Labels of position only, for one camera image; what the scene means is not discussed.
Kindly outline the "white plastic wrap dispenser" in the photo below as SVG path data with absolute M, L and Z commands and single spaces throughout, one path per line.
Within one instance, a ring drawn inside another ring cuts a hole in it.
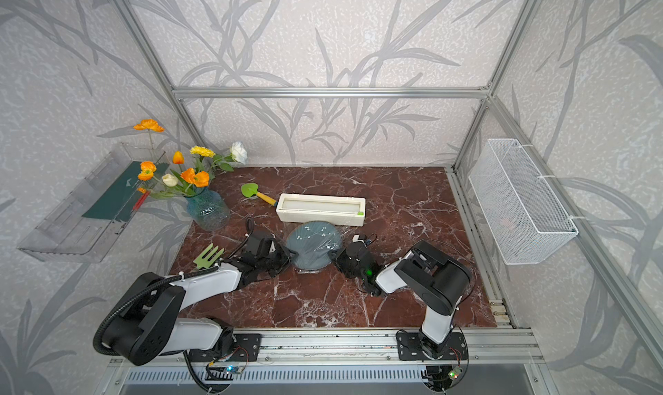
M 282 222 L 328 222 L 338 226 L 362 227 L 366 199 L 283 193 L 277 202 L 276 213 Z

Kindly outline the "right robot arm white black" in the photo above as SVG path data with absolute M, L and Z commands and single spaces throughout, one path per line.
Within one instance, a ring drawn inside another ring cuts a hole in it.
M 424 341 L 439 346 L 452 331 L 452 319 L 471 284 L 471 270 L 428 241 L 418 241 L 387 266 L 376 263 L 369 239 L 357 235 L 345 248 L 328 253 L 348 279 L 358 279 L 361 290 L 373 297 L 409 288 L 426 305 L 421 325 Z

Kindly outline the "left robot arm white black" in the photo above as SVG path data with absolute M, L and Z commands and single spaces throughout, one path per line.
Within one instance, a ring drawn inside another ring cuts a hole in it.
M 184 318 L 181 312 L 208 298 L 238 291 L 266 274 L 283 272 L 296 253 L 272 234 L 254 231 L 222 259 L 212 248 L 207 268 L 166 278 L 141 275 L 98 326 L 93 348 L 100 355 L 121 355 L 136 366 L 158 356 L 194 351 L 212 358 L 232 355 L 238 346 L 233 327 L 210 318 Z

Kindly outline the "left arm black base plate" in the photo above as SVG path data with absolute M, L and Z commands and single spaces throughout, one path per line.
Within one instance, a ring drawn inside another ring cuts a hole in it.
M 222 337 L 212 349 L 188 351 L 191 362 L 256 362 L 261 348 L 261 334 L 238 334 Z

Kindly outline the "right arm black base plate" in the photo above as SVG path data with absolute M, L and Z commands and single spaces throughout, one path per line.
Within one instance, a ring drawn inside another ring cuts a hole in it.
M 459 331 L 452 331 L 443 343 L 435 343 L 421 332 L 400 329 L 395 334 L 399 360 L 449 360 L 461 363 L 469 359 L 468 343 Z

